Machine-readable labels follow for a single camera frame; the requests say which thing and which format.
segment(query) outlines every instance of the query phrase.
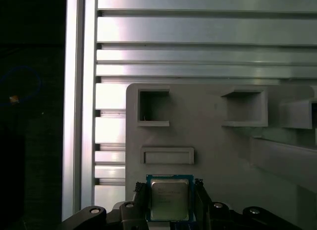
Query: blue cable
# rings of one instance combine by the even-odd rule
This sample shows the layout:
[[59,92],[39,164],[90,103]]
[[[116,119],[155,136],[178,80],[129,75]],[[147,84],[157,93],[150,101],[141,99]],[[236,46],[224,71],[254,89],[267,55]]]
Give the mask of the blue cable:
[[[8,77],[9,75],[11,75],[12,73],[14,73],[14,72],[16,72],[17,70],[22,69],[22,68],[27,69],[27,70],[29,70],[29,71],[31,71],[31,72],[34,73],[36,79],[38,80],[38,87],[37,87],[36,91],[33,92],[31,95],[28,95],[28,96],[26,96],[26,97],[24,97],[24,98],[22,98],[22,99],[19,98],[19,103],[23,103],[23,102],[25,102],[25,101],[31,99],[32,97],[36,96],[36,95],[39,93],[39,91],[40,91],[40,89],[41,89],[41,86],[42,86],[42,81],[41,81],[41,79],[40,79],[38,73],[37,73],[34,69],[32,69],[32,68],[30,68],[30,67],[28,67],[28,66],[25,66],[25,65],[17,66],[17,67],[15,67],[15,68],[11,69],[10,71],[8,71],[6,74],[4,74],[4,76],[0,79],[0,84],[1,84],[3,81],[5,81],[5,79],[7,79],[7,77]],[[11,105],[12,105],[12,103],[0,103],[0,107],[11,106]]]

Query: metal frame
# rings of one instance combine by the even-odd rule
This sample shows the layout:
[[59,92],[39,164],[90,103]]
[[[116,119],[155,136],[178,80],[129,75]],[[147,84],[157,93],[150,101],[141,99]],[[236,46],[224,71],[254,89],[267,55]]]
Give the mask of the metal frame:
[[62,220],[80,210],[84,0],[67,0]]
[[[309,25],[306,34],[314,34],[315,1],[67,0],[63,220],[94,202],[118,200],[124,188],[125,90],[129,84],[316,85],[316,38],[303,36],[298,26]],[[156,16],[163,27],[157,28]],[[202,19],[206,29],[190,26],[194,21],[204,28]],[[166,27],[164,21],[173,26]],[[204,33],[215,31],[212,21],[223,25],[215,28],[221,30],[217,37]],[[285,32],[275,36],[281,31],[269,29],[276,28],[274,23],[295,28],[289,42]],[[106,42],[99,50],[98,26],[103,37],[99,42]],[[263,34],[263,27],[271,35]],[[261,36],[268,40],[258,40]],[[282,47],[278,37],[284,41]],[[242,46],[240,38],[250,44]],[[95,118],[96,110],[100,116]]]
[[97,0],[85,0],[81,208],[94,204]]

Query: vertical aluminum beam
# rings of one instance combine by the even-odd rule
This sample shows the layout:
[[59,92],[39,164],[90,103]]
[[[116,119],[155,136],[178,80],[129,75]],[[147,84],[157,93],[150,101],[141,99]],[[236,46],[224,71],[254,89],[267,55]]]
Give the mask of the vertical aluminum beam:
[[94,204],[97,0],[85,0],[81,208]]
[[84,0],[67,0],[62,220],[80,210]]

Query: bolt head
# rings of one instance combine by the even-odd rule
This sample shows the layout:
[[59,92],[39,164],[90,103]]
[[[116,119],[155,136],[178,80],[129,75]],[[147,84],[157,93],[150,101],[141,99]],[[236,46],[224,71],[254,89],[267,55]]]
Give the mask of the bolt head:
[[258,209],[254,209],[254,208],[251,208],[251,209],[250,209],[250,212],[251,212],[252,214],[259,214],[259,213],[260,213],[260,211],[259,211]]
[[99,210],[99,209],[91,209],[90,212],[91,212],[92,214],[97,214],[97,213],[100,212],[100,210]]
[[214,206],[215,206],[216,208],[218,208],[218,209],[223,207],[223,205],[220,204],[220,203],[215,203]]

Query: rectangular slot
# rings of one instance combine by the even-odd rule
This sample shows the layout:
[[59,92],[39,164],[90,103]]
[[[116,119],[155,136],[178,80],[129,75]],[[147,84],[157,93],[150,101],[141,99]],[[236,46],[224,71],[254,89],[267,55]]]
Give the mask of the rectangular slot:
[[138,126],[169,126],[169,89],[149,89],[138,92]]
[[142,164],[194,164],[194,148],[141,148]]
[[312,122],[313,128],[317,128],[317,102],[312,103]]
[[317,127],[317,99],[297,100],[280,104],[280,125],[287,128]]
[[265,89],[238,88],[222,97],[226,99],[224,126],[267,126]]

